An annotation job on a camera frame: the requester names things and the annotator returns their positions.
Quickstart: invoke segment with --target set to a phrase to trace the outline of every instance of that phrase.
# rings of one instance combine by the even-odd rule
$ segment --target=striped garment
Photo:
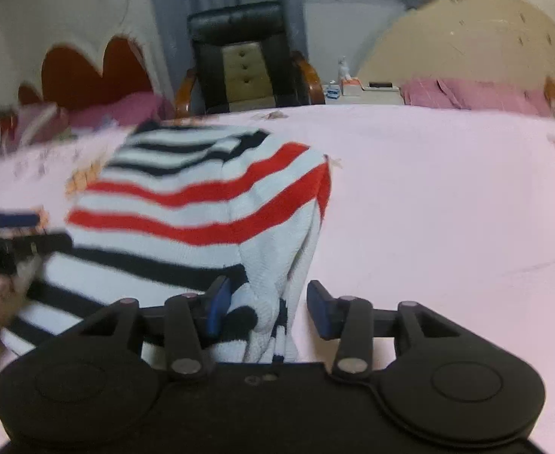
[[[296,358],[288,331],[330,196],[324,155],[241,127],[144,123],[67,220],[74,248],[53,254],[3,330],[24,353],[123,297],[142,307],[231,280],[218,361]],[[143,358],[162,361],[157,344]]]

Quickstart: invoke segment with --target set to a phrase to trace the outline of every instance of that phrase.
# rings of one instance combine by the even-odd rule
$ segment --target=wooden armrest
[[[188,118],[192,108],[192,90],[196,83],[196,69],[190,68],[175,95],[176,118]]]
[[[324,90],[322,82],[319,80],[318,73],[312,65],[310,65],[301,51],[293,51],[292,60],[301,71],[303,82],[307,85],[307,93],[312,104],[325,104]]]

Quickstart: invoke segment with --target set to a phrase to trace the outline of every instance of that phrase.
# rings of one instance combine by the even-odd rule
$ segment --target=brown headboard
[[[133,92],[152,92],[140,47],[125,37],[109,41],[101,72],[80,52],[58,45],[42,64],[42,97],[28,83],[19,87],[19,103],[56,102],[67,110],[110,104]]]

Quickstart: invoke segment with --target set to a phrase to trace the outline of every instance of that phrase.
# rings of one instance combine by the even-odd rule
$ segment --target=pink mattress
[[[308,279],[377,308],[416,300],[527,360],[547,390],[532,438],[555,454],[555,121],[409,106],[282,111],[287,117],[212,120],[264,127],[333,160]],[[95,138],[65,148],[95,157]],[[103,138],[109,153],[123,137]],[[12,179],[14,161],[4,162],[0,207],[43,203],[59,224],[72,168],[37,185]],[[318,339],[303,306],[304,299],[293,325],[300,358],[331,362],[336,344]],[[384,367],[392,342],[375,344],[375,366]],[[5,440],[0,426],[0,445]]]

